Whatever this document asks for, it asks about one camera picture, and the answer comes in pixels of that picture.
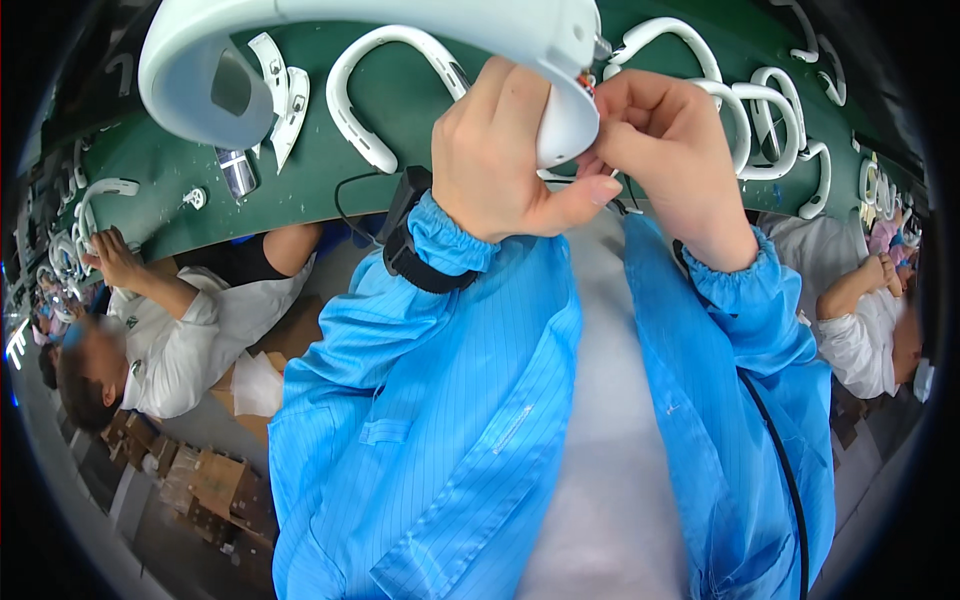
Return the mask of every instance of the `white neckband headphone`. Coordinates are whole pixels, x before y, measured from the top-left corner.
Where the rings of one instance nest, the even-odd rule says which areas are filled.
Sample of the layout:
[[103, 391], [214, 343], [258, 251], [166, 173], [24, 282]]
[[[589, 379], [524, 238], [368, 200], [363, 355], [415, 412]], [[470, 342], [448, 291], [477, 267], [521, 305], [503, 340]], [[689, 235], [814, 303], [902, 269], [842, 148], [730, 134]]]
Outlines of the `white neckband headphone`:
[[[697, 57], [697, 61], [700, 62], [700, 68], [704, 71], [704, 79], [713, 80], [719, 84], [723, 83], [723, 77], [720, 75], [720, 65], [717, 64], [716, 57], [710, 51], [710, 47], [707, 46], [704, 39], [697, 33], [697, 30], [672, 16], [662, 16], [644, 21], [624, 34], [623, 45], [613, 51], [610, 64], [604, 67], [604, 81], [622, 71], [621, 64], [632, 59], [640, 49], [663, 34], [674, 34], [690, 47], [694, 56]], [[719, 95], [714, 95], [714, 102], [717, 105], [717, 110], [723, 106], [723, 100], [720, 99]]]
[[436, 38], [414, 27], [387, 25], [374, 29], [354, 41], [330, 68], [326, 79], [326, 106], [340, 133], [377, 171], [391, 174], [396, 171], [396, 155], [387, 145], [368, 132], [353, 114], [353, 104], [347, 96], [350, 72], [370, 50], [391, 41], [402, 41], [420, 51], [440, 76], [453, 101], [464, 97], [469, 89], [464, 70]]

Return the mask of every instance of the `blue anti-static jacket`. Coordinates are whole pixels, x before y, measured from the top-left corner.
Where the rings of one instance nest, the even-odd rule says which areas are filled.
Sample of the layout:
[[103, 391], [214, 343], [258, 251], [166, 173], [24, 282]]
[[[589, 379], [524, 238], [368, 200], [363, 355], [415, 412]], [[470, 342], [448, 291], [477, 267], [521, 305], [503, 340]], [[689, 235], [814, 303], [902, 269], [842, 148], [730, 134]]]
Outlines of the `blue anti-static jacket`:
[[[281, 600], [510, 598], [550, 502], [582, 320], [566, 241], [480, 242], [429, 194], [409, 227], [430, 265], [481, 275], [428, 294], [374, 253], [321, 314], [324, 339], [287, 366], [270, 425]], [[691, 596], [796, 598], [790, 495], [736, 367], [789, 455], [812, 583], [833, 535], [830, 370], [795, 316], [800, 277], [757, 231], [753, 266], [715, 273], [688, 255], [691, 282], [651, 221], [625, 228]]]

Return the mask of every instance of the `worker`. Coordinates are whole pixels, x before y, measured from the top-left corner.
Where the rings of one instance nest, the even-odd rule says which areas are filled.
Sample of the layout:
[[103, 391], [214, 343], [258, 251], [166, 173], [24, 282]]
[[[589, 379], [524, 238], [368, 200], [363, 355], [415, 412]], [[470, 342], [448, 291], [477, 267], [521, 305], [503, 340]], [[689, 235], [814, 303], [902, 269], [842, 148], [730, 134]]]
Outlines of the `worker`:
[[858, 217], [845, 225], [828, 216], [765, 216], [760, 224], [782, 263], [803, 278], [800, 306], [837, 380], [864, 400], [895, 396], [923, 350], [912, 267], [897, 267], [879, 247], [869, 253]]
[[319, 224], [295, 225], [191, 252], [176, 276], [143, 267], [116, 228], [92, 235], [96, 255], [84, 263], [135, 297], [114, 289], [106, 315], [64, 334], [57, 383], [67, 415], [96, 432], [118, 408], [166, 419], [195, 407], [293, 304], [320, 234]]
[[[799, 276], [747, 221], [715, 104], [621, 72], [596, 88], [576, 181], [550, 193], [549, 89], [486, 63], [434, 126], [407, 275], [365, 258], [287, 365], [281, 600], [796, 598], [807, 555], [816, 578], [829, 366], [796, 318]], [[652, 220], [605, 209], [613, 168], [684, 242], [689, 279]]]

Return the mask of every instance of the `finger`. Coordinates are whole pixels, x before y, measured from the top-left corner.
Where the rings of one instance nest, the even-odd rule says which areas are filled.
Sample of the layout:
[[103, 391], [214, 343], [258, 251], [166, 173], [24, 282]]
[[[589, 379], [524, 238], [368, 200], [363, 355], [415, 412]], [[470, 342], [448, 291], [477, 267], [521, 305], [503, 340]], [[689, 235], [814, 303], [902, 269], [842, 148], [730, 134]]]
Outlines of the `finger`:
[[619, 181], [604, 175], [576, 180], [536, 205], [528, 217], [528, 229], [536, 235], [553, 236], [587, 223], [621, 189]]
[[90, 236], [90, 246], [93, 247], [93, 251], [100, 257], [108, 257], [108, 248], [105, 241], [103, 233], [94, 233]]
[[677, 83], [685, 82], [660, 73], [625, 69], [596, 87], [594, 101], [602, 118], [621, 114], [627, 107], [653, 110], [668, 94], [676, 93]]
[[91, 267], [97, 270], [100, 270], [100, 267], [103, 264], [100, 261], [100, 256], [94, 256], [93, 254], [85, 253], [83, 256], [80, 257], [80, 260], [83, 262], [83, 264], [90, 265]]
[[514, 67], [512, 62], [503, 57], [490, 57], [480, 70], [477, 81], [461, 99], [464, 103], [464, 114], [471, 119], [490, 123], [500, 101], [503, 82]]
[[600, 123], [593, 150], [606, 164], [627, 173], [643, 186], [649, 177], [663, 172], [663, 165], [673, 159], [675, 144], [638, 132], [629, 123], [605, 121]]
[[525, 66], [514, 67], [503, 82], [493, 126], [513, 140], [532, 143], [549, 95], [550, 82]]
[[577, 178], [584, 178], [584, 177], [589, 177], [591, 175], [597, 175], [603, 170], [603, 167], [604, 167], [603, 158], [597, 156], [590, 163], [577, 167]]
[[105, 233], [110, 240], [110, 244], [119, 252], [120, 249], [124, 247], [123, 234], [120, 233], [120, 229], [116, 227], [110, 227], [107, 229], [107, 231], [105, 231]]

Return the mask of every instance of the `white plastic part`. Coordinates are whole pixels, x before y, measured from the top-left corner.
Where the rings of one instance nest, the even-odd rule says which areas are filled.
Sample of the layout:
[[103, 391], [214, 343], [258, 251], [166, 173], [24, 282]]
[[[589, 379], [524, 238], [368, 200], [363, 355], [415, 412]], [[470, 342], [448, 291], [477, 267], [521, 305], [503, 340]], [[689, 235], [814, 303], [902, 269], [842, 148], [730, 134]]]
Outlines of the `white plastic part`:
[[869, 206], [876, 204], [876, 189], [879, 182], [879, 169], [876, 163], [869, 158], [864, 158], [860, 163], [860, 201]]
[[190, 203], [194, 208], [200, 210], [206, 205], [206, 192], [200, 187], [195, 187], [183, 196], [185, 203]]
[[130, 95], [130, 84], [133, 81], [133, 55], [129, 52], [118, 54], [107, 63], [105, 70], [112, 73], [117, 66], [120, 67], [120, 88], [117, 91], [117, 97], [123, 98]]
[[775, 7], [790, 7], [800, 26], [804, 30], [806, 39], [806, 50], [794, 48], [790, 51], [790, 56], [803, 62], [816, 62], [820, 58], [820, 49], [817, 47], [817, 37], [813, 34], [813, 26], [810, 25], [810, 19], [806, 18], [806, 12], [797, 4], [797, 0], [770, 0], [770, 4]]
[[47, 260], [57, 276], [57, 280], [68, 290], [75, 287], [75, 280], [82, 274], [80, 256], [70, 239], [70, 234], [60, 231], [50, 237], [47, 245]]
[[819, 34], [817, 39], [823, 46], [824, 52], [827, 53], [830, 64], [833, 65], [833, 74], [837, 78], [837, 83], [836, 85], [833, 84], [833, 80], [827, 71], [817, 71], [817, 77], [827, 85], [824, 92], [830, 98], [830, 101], [836, 106], [842, 107], [847, 103], [847, 77], [843, 74], [843, 65], [840, 63], [840, 57], [837, 56], [837, 51], [833, 49], [830, 40], [823, 34]]
[[739, 176], [747, 166], [750, 159], [750, 119], [747, 117], [747, 110], [743, 107], [733, 90], [726, 85], [719, 84], [709, 79], [691, 79], [692, 84], [700, 86], [706, 93], [714, 97], [719, 97], [727, 101], [727, 106], [733, 112], [733, 122], [736, 125], [736, 134], [733, 142], [731, 158], [733, 159], [733, 171]]
[[804, 162], [820, 155], [820, 185], [817, 186], [817, 192], [797, 211], [802, 219], [812, 219], [820, 214], [830, 196], [830, 180], [832, 177], [832, 167], [830, 165], [830, 150], [827, 144], [815, 139], [807, 142], [807, 150], [797, 155], [797, 160]]
[[797, 127], [797, 115], [793, 107], [775, 89], [765, 85], [744, 84], [738, 82], [730, 86], [733, 94], [740, 100], [765, 100], [772, 102], [783, 113], [783, 124], [786, 125], [786, 142], [780, 158], [770, 166], [748, 165], [740, 172], [741, 180], [776, 180], [793, 168], [797, 161], [797, 152], [800, 150], [800, 130]]
[[537, 141], [538, 167], [550, 168], [596, 138], [599, 113], [577, 78], [593, 64], [597, 15], [593, 0], [204, 0], [202, 10], [196, 0], [163, 0], [140, 54], [138, 88], [168, 132], [250, 148], [270, 128], [273, 99], [230, 34], [324, 19], [409, 25], [504, 56], [552, 83]]
[[[623, 35], [623, 48], [613, 51], [610, 58], [610, 64], [604, 67], [604, 81], [613, 77], [623, 70], [620, 66], [627, 60], [630, 60], [640, 51], [641, 48], [649, 44], [655, 38], [663, 34], [674, 34], [684, 41], [690, 47], [697, 61], [700, 62], [700, 68], [704, 70], [704, 79], [713, 80], [719, 84], [723, 83], [723, 77], [720, 75], [720, 65], [717, 59], [710, 51], [710, 47], [704, 39], [687, 23], [672, 16], [661, 16], [649, 21], [644, 21]], [[723, 101], [715, 98], [717, 110], [723, 106]]]
[[263, 81], [270, 88], [270, 95], [274, 99], [274, 113], [282, 118], [287, 109], [289, 84], [287, 83], [287, 65], [283, 62], [280, 49], [266, 32], [248, 41], [247, 45], [260, 61]]
[[347, 96], [347, 81], [357, 62], [370, 50], [392, 41], [401, 41], [419, 50], [440, 76], [454, 102], [463, 98], [469, 89], [463, 69], [453, 55], [436, 38], [419, 29], [387, 25], [360, 36], [350, 44], [330, 68], [326, 79], [326, 107], [337, 129], [357, 152], [373, 168], [387, 174], [396, 171], [396, 156], [376, 133], [368, 132], [354, 116], [353, 104]]
[[83, 242], [86, 252], [90, 254], [95, 253], [93, 245], [90, 244], [90, 235], [97, 232], [97, 221], [93, 216], [93, 210], [90, 208], [90, 199], [100, 194], [136, 196], [138, 191], [140, 191], [140, 184], [136, 181], [121, 180], [118, 178], [99, 180], [86, 188], [84, 199], [80, 201], [80, 204], [74, 210], [74, 214], [77, 216], [77, 235]]
[[[793, 85], [793, 80], [786, 74], [786, 71], [775, 66], [761, 66], [750, 78], [751, 84], [767, 85], [767, 81], [773, 78], [780, 84], [780, 93], [790, 102], [793, 108], [793, 114], [797, 117], [797, 130], [800, 137], [800, 150], [806, 148], [806, 124], [804, 123], [804, 106], [800, 102], [800, 94], [797, 93], [797, 87]], [[750, 101], [750, 115], [754, 119], [754, 129], [756, 130], [756, 139], [760, 146], [763, 146], [763, 140], [769, 137], [770, 147], [774, 153], [774, 159], [780, 158], [780, 141], [777, 140], [777, 129], [774, 127], [774, 119], [770, 115], [770, 105], [762, 100]]]
[[276, 174], [280, 174], [287, 157], [297, 143], [300, 128], [306, 119], [306, 108], [310, 103], [310, 76], [303, 69], [295, 66], [287, 67], [287, 78], [290, 80], [290, 94], [288, 95], [287, 109], [283, 116], [276, 120], [274, 132], [270, 141], [274, 144], [276, 153]]
[[84, 171], [84, 165], [81, 162], [81, 153], [84, 149], [84, 141], [78, 139], [73, 143], [73, 179], [77, 185], [77, 189], [84, 189], [86, 187], [86, 171]]
[[883, 221], [894, 218], [894, 199], [890, 195], [890, 179], [886, 173], [879, 172], [876, 188], [876, 216]]

